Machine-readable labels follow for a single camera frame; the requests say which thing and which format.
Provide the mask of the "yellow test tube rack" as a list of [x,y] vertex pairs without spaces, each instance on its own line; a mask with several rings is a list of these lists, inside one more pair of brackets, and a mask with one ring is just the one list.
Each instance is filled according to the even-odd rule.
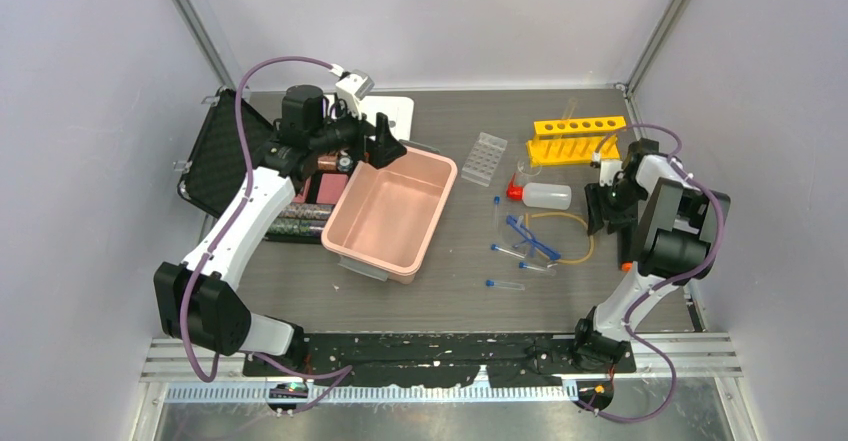
[[535,121],[527,156],[543,167],[589,164],[604,137],[625,126],[623,116]]

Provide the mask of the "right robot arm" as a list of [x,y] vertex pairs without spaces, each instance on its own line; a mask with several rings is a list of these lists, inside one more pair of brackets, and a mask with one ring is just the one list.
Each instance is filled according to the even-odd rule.
[[655,140],[632,142],[623,160],[595,153],[591,164],[600,176],[585,188],[587,233],[618,234],[619,259],[628,268],[614,292],[575,327],[572,362],[589,372],[618,364],[653,308],[709,273],[730,207],[726,194],[699,188]]

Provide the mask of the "glass test tube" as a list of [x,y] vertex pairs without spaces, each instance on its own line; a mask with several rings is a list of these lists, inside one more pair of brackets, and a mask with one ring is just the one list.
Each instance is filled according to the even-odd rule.
[[578,105],[579,99],[577,97],[571,97],[566,103],[561,119],[568,123],[573,118]]

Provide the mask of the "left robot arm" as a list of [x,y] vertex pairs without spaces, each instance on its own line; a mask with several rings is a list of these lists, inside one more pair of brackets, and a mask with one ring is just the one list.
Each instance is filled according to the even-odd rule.
[[332,98],[313,85],[289,88],[281,115],[249,147],[245,178],[223,217],[180,263],[164,262],[153,278],[165,334],[219,355],[262,352],[280,373],[298,373],[307,359],[294,339],[300,328],[253,313],[237,295],[246,264],[273,221],[315,173],[321,156],[346,152],[353,164],[377,169],[406,155],[389,117],[362,107],[373,84],[337,82]]

